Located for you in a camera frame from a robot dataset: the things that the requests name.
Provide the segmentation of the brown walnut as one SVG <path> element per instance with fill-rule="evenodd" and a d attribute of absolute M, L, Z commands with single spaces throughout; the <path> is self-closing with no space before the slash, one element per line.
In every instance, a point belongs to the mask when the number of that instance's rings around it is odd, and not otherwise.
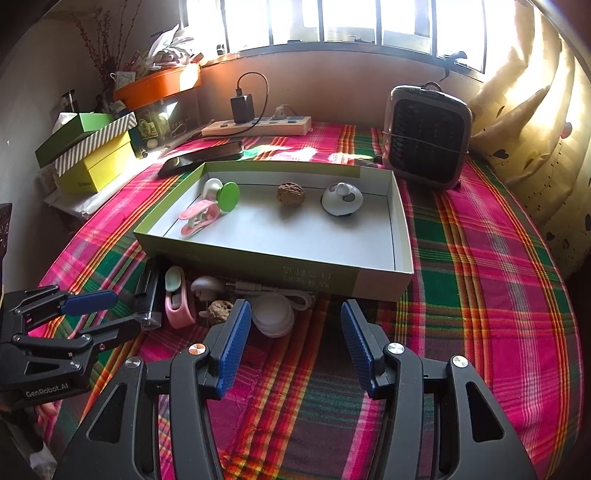
<path fill-rule="evenodd" d="M 300 206 L 305 200 L 305 191 L 294 182 L 284 182 L 277 186 L 276 199 L 284 206 Z"/>
<path fill-rule="evenodd" d="M 205 310 L 205 321 L 208 326 L 224 323 L 228 320 L 233 304 L 226 300 L 214 300 Z"/>

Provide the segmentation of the small white round cap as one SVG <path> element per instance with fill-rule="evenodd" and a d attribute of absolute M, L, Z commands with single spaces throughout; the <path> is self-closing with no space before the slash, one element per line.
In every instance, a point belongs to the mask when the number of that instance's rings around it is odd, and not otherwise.
<path fill-rule="evenodd" d="M 269 293 L 252 301 L 252 323 L 270 338 L 278 338 L 294 327 L 294 310 L 286 297 Z"/>

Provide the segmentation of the pink clip with green pad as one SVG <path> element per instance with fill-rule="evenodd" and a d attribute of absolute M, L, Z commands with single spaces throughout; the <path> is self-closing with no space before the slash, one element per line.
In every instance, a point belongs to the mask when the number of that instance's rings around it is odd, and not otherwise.
<path fill-rule="evenodd" d="M 183 270 L 170 267 L 165 274 L 165 313 L 170 326 L 181 329 L 197 323 L 194 296 L 187 284 Z"/>

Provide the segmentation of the black lighter device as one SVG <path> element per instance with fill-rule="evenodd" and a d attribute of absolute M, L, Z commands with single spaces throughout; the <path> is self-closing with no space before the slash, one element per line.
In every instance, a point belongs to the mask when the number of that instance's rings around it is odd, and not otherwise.
<path fill-rule="evenodd" d="M 149 258 L 139 277 L 134 294 L 134 318 L 142 331 L 161 327 L 164 312 L 165 274 L 168 262 L 162 256 Z"/>

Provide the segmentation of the green white cardboard box tray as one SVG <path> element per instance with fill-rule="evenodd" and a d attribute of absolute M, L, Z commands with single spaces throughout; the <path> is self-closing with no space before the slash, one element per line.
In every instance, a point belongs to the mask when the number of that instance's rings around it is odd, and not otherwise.
<path fill-rule="evenodd" d="M 202 200 L 211 178 L 238 184 L 238 206 L 184 238 L 178 215 Z M 277 201 L 284 182 L 304 189 L 304 203 Z M 321 203 L 325 189 L 339 182 L 363 194 L 362 207 L 345 217 L 329 215 Z M 147 255 L 165 255 L 202 273 L 351 298 L 396 302 L 415 273 L 396 177 L 372 167 L 208 162 L 167 193 L 134 235 Z"/>

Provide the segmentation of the yellow box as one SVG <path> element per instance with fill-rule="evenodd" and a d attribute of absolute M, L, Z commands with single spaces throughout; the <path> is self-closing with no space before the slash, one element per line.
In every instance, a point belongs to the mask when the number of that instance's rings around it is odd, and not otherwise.
<path fill-rule="evenodd" d="M 67 194 L 98 193 L 116 179 L 134 157 L 128 134 L 99 148 L 62 177 L 55 173 L 56 185 Z"/>

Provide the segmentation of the white round dome gadget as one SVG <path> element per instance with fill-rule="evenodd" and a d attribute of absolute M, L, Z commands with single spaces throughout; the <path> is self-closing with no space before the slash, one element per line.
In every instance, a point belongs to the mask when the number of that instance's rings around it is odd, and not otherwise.
<path fill-rule="evenodd" d="M 355 185 L 339 182 L 325 189 L 321 203 L 329 215 L 345 217 L 356 213 L 362 207 L 363 194 Z"/>

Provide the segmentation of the green box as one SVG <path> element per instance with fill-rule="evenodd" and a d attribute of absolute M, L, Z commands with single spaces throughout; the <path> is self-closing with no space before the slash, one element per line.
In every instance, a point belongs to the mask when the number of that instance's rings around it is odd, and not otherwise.
<path fill-rule="evenodd" d="M 43 168 L 52 163 L 69 148 L 112 121 L 111 114 L 76 113 L 36 149 L 35 155 L 39 167 Z"/>

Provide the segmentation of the striped white box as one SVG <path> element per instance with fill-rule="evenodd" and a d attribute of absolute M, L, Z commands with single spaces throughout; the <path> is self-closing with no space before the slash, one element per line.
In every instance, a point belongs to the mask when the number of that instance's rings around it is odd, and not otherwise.
<path fill-rule="evenodd" d="M 128 131 L 138 125 L 136 115 L 130 112 L 121 118 L 114 120 L 100 130 L 95 131 L 89 137 L 71 147 L 54 161 L 54 169 L 58 177 L 62 177 L 68 170 L 79 162 L 105 146 L 107 143 L 120 137 L 128 137 Z"/>

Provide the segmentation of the black smartphone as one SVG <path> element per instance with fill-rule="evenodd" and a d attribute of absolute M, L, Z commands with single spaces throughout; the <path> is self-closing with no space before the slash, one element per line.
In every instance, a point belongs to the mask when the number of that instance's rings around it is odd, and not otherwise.
<path fill-rule="evenodd" d="M 215 161 L 235 161 L 242 158 L 242 141 L 232 141 L 167 159 L 157 173 L 159 179 L 191 172 L 200 165 Z"/>

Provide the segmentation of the orange tray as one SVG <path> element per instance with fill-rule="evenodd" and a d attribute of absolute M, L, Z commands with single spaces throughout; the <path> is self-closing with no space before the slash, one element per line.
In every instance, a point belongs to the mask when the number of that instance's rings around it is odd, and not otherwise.
<path fill-rule="evenodd" d="M 147 75 L 117 89 L 113 92 L 113 100 L 121 101 L 129 110 L 137 110 L 199 84 L 200 66 L 190 63 Z"/>

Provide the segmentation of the white power strip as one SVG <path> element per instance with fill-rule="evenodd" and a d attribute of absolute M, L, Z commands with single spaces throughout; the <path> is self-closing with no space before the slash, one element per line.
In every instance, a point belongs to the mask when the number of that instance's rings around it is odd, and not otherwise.
<path fill-rule="evenodd" d="M 263 117 L 256 122 L 236 124 L 233 120 L 213 122 L 201 130 L 202 137 L 231 136 L 303 136 L 311 131 L 311 116 L 288 116 L 283 119 Z"/>

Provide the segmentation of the white plug in strip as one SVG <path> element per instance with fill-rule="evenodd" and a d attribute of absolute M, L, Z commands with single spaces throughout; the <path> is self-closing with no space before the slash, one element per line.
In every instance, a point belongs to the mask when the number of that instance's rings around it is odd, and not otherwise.
<path fill-rule="evenodd" d="M 284 111 L 284 106 L 283 105 L 277 106 L 276 110 L 274 110 L 272 119 L 273 120 L 283 120 L 286 118 L 287 118 L 287 114 Z"/>

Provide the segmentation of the black charger adapter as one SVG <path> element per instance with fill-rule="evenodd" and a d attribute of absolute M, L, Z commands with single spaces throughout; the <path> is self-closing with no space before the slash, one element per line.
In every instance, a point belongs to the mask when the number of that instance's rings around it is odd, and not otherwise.
<path fill-rule="evenodd" d="M 235 124 L 245 124 L 254 119 L 252 95 L 245 94 L 230 99 L 232 118 Z"/>

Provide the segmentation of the cream heart curtain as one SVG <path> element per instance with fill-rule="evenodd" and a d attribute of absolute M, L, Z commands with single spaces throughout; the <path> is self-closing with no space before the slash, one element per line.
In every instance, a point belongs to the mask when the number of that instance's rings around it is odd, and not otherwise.
<path fill-rule="evenodd" d="M 529 1 L 490 1 L 488 74 L 470 101 L 470 147 L 545 238 L 561 274 L 590 255 L 590 78 Z"/>

